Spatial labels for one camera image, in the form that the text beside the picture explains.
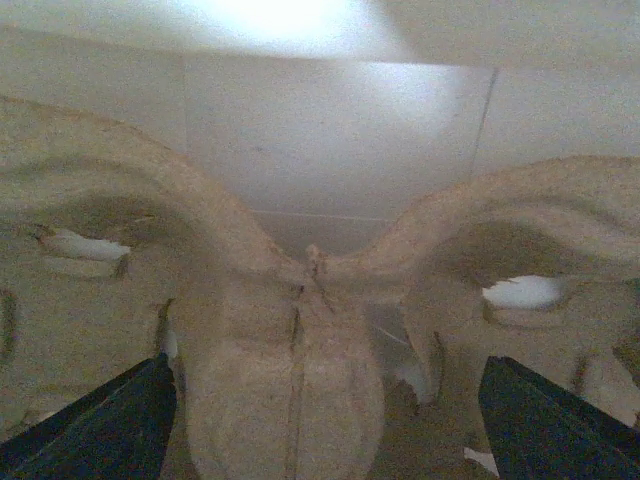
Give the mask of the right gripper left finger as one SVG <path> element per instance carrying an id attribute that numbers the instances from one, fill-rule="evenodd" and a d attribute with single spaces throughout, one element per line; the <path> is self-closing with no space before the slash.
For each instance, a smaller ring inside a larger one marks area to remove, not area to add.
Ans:
<path id="1" fill-rule="evenodd" d="M 176 407 L 161 353 L 2 443 L 1 477 L 157 479 Z"/>

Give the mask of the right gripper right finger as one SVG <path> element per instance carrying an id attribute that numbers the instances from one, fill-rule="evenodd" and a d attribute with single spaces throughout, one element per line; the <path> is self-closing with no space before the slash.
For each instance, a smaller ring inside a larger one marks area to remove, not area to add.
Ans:
<path id="1" fill-rule="evenodd" d="M 478 391 L 502 479 L 637 479 L 639 432 L 510 357 L 490 356 Z"/>

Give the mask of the orange paper bag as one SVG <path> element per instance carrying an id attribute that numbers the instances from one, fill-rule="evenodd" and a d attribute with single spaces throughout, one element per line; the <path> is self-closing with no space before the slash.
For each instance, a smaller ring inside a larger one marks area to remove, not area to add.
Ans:
<path id="1" fill-rule="evenodd" d="M 639 152 L 635 1 L 5 1 L 4 95 L 138 127 L 293 256 L 492 171 Z"/>

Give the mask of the brown pulp cup carrier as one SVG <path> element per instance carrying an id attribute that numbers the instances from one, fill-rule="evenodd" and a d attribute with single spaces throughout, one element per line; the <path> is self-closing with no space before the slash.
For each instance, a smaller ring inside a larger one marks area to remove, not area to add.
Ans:
<path id="1" fill-rule="evenodd" d="M 399 319 L 443 459 L 485 446 L 488 356 L 562 386 L 638 326 L 639 161 L 543 161 L 430 194 L 363 250 L 290 258 L 211 177 L 122 123 L 1 101 L 1 431 L 178 343 L 166 473 L 363 479 L 385 424 L 373 323 Z"/>

